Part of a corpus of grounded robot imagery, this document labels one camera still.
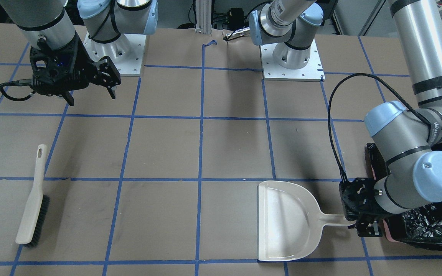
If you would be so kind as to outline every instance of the round blue cap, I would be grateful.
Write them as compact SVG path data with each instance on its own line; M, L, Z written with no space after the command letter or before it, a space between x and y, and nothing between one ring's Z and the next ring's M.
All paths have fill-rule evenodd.
M79 16L83 19L92 18L102 12L109 4L110 0L79 0Z
M382 103L381 105L373 108L366 117L364 123L371 137L375 136L380 130L390 124L393 119L398 117L407 110L399 101L391 101Z
M323 21L323 10L317 3L313 3L300 15L300 18L310 25L320 26Z
M427 152L414 165L417 192L429 202L442 201L442 151Z

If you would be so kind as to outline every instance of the white mounting plate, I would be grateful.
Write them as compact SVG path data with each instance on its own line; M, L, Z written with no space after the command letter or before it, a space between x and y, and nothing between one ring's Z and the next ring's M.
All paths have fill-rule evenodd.
M276 45L275 43L260 46L260 56L262 58L265 80L302 82L319 82L322 78L325 80L325 74L323 73L323 66L315 40L312 42L312 54L307 66L296 70L284 68L274 61L272 52Z
M130 34L126 33L125 36L130 42L130 48L133 49L132 53L129 53L124 56L120 56L117 59L113 59L114 65L121 76L132 76L132 77L140 77L142 72L142 61L144 60L144 49L146 46L146 37L147 35L143 34ZM91 39L88 38L88 33L86 33L86 38L84 39L84 47L88 55L94 61L98 61L101 56L98 57L95 55L93 50L91 49L90 43Z

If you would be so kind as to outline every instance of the hand brush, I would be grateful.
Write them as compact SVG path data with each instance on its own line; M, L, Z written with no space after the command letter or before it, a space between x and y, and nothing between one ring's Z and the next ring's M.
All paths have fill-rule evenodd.
M25 211L21 218L16 243L26 247L35 247L38 244L44 224L45 215L49 208L49 196L43 194L45 163L47 161L47 146L39 145L35 161L35 175L30 195L26 200Z

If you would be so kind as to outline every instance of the gray floor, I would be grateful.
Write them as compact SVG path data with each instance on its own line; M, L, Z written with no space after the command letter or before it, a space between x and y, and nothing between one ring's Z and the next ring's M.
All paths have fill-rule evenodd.
M213 39L217 45L203 46ZM264 81L249 39L226 44L218 31L159 29L142 78L124 77L116 100L96 86L74 92L74 107L55 97L0 96L0 275L442 275L440 251L338 227L325 228L307 258L257 262L261 181L295 182L323 212L342 213L326 121L335 84L372 72L414 102L397 40L316 41L321 83ZM27 52L17 28L0 25L0 83L30 76ZM392 99L366 79L335 96L349 177L366 176L363 149L372 140L363 116ZM51 148L44 182L51 205L39 246L21 248L14 239L41 143Z

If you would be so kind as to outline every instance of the dustpan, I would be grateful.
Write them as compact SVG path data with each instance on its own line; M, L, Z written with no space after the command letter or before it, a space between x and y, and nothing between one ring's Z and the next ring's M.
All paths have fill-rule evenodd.
M286 262L310 255L326 225L347 227L344 215L328 215L304 187L290 182L258 185L257 255L260 261Z

